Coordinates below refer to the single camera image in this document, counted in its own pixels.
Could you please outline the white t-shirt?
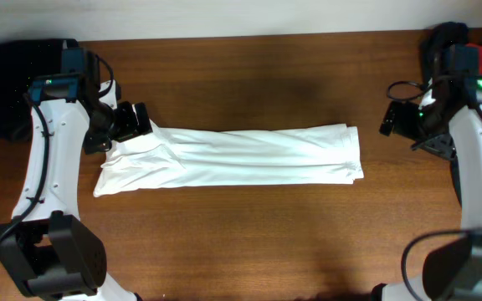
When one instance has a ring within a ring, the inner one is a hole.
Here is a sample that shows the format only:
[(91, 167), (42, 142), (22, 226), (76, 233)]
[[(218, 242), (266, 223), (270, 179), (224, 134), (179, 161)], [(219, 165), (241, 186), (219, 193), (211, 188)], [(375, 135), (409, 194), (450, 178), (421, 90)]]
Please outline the white t-shirt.
[(96, 197), (197, 186), (352, 184), (364, 177), (358, 130), (208, 131), (152, 126), (106, 154)]

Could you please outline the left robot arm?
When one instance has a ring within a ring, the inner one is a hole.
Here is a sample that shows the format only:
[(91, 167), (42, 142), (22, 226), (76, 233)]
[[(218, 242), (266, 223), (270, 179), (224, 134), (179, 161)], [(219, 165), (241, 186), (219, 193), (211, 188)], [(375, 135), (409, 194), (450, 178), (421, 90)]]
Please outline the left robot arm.
[(103, 242), (79, 219), (82, 154), (151, 133), (142, 103), (121, 101), (120, 86), (100, 82), (104, 60), (66, 48), (57, 74), (35, 78), (33, 138), (23, 191), (12, 219), (0, 224), (0, 263), (27, 297), (42, 300), (137, 300), (107, 272)]

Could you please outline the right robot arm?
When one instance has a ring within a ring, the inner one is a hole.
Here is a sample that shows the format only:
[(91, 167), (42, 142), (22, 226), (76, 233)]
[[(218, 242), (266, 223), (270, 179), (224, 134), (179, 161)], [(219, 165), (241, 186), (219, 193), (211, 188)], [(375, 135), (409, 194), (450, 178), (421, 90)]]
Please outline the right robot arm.
[(415, 96), (392, 98), (380, 126), (453, 165), (458, 229), (414, 238), (403, 250), (402, 282), (381, 283), (373, 300), (482, 300), (482, 47), (453, 44), (433, 57)]

